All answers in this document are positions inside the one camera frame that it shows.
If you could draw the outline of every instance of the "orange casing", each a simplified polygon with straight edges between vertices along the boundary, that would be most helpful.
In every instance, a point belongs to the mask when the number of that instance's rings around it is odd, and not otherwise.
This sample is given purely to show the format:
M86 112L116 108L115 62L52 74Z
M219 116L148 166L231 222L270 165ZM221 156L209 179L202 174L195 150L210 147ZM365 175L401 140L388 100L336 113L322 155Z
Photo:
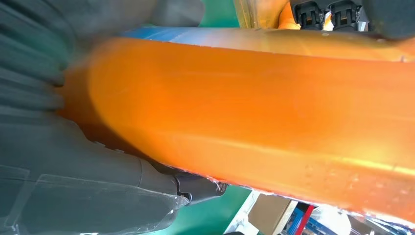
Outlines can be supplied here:
M413 42L296 33L256 51L115 39L68 72L61 114L166 165L415 221Z

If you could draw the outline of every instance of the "blue object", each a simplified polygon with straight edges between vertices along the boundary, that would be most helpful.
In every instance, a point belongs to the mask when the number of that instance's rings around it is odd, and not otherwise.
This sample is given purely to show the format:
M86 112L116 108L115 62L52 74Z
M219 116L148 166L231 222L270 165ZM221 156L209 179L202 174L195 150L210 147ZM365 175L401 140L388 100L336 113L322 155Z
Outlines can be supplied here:
M220 28L185 28L185 27L142 27L123 34L124 37L200 45L221 31Z
M291 215L290 222L292 221L290 227L287 230L288 235L294 235L301 223L301 220L304 216L304 212L300 209L295 208L293 214ZM317 220L310 218L308 220L307 225L305 226L306 229L312 231L317 235L336 235L335 232L331 231L328 227L324 226L323 224L317 222Z

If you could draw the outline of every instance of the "plastic wrap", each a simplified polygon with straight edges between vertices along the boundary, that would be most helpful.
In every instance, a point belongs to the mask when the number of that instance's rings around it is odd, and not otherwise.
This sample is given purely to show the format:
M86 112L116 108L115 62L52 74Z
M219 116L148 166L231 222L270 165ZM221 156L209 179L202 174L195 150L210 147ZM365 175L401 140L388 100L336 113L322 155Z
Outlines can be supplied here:
M338 235L350 234L351 224L347 214L336 207L321 205L313 210L311 218Z
M32 181L24 169L0 166L0 235L134 235L158 229L185 197L130 185L41 175ZM152 213L157 202L164 213Z

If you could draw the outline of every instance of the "green mat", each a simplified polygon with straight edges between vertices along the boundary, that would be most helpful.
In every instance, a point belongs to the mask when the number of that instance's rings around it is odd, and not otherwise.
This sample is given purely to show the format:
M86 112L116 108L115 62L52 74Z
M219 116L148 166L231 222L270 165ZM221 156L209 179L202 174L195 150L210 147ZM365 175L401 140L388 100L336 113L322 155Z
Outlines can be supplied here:
M239 27L233 0L202 0L205 15L199 27Z
M222 197L182 208L170 227L147 235L221 235L250 192L229 186Z

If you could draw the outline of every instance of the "gray plastic part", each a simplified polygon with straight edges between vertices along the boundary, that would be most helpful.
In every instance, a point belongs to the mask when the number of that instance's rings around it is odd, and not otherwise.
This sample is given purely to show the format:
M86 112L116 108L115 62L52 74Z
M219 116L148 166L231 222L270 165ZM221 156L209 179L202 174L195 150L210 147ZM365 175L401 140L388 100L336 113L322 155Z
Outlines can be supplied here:
M403 40L415 36L414 0L363 0L374 31L386 39Z
M197 27L205 5L200 0L157 0L150 24L164 27Z
M173 222L183 197L172 176L55 113L64 101L53 89L77 43L145 22L152 5L0 2L0 234L143 233Z
M220 197L228 187L228 184L212 182L204 177L187 173L179 173L175 175L175 178L179 195L189 200L188 206Z

